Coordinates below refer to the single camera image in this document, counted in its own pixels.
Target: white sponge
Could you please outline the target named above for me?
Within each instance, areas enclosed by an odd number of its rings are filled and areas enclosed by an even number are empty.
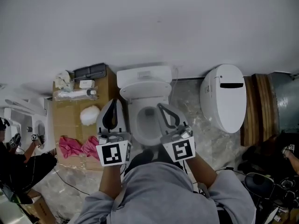
[[[94,124],[99,113],[100,109],[94,105],[84,109],[80,114],[81,123],[86,126]]]

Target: gray shirt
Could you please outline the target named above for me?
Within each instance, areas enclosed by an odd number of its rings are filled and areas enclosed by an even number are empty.
[[[208,189],[209,198],[193,193],[188,175],[178,167],[154,162],[132,169],[123,180],[124,198],[112,211],[114,200],[100,191],[85,199],[76,224],[182,224],[219,223],[217,205],[222,204],[234,224],[255,222],[255,206],[236,175],[218,174]]]

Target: marble floor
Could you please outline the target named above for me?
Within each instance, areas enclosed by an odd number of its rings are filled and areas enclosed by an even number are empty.
[[[199,87],[202,80],[178,81],[174,87],[171,104],[179,108],[187,117],[193,129],[196,151],[214,169],[236,167],[244,147],[240,146],[240,133],[228,134],[213,126],[203,116],[199,103]],[[96,192],[102,172],[78,170],[56,166],[60,176],[72,186],[86,193]],[[81,211],[86,194],[66,185],[53,170],[35,187],[42,193],[52,213],[72,218]]]

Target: pink towel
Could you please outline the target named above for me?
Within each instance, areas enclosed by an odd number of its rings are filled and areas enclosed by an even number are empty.
[[[59,147],[65,159],[68,156],[78,155],[83,153],[81,150],[81,145],[77,140],[66,138],[64,136],[60,137]]]
[[[85,144],[82,146],[82,151],[89,156],[95,157],[97,160],[100,160],[98,151],[96,146],[99,145],[99,141],[96,137],[91,136],[89,139],[85,142]]]

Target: gray sleeve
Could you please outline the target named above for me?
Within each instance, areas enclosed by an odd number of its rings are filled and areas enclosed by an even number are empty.
[[[87,196],[75,224],[99,224],[110,214],[113,202],[114,199],[100,191]]]
[[[256,207],[233,171],[219,173],[208,191],[211,199],[224,206],[234,224],[255,223]]]

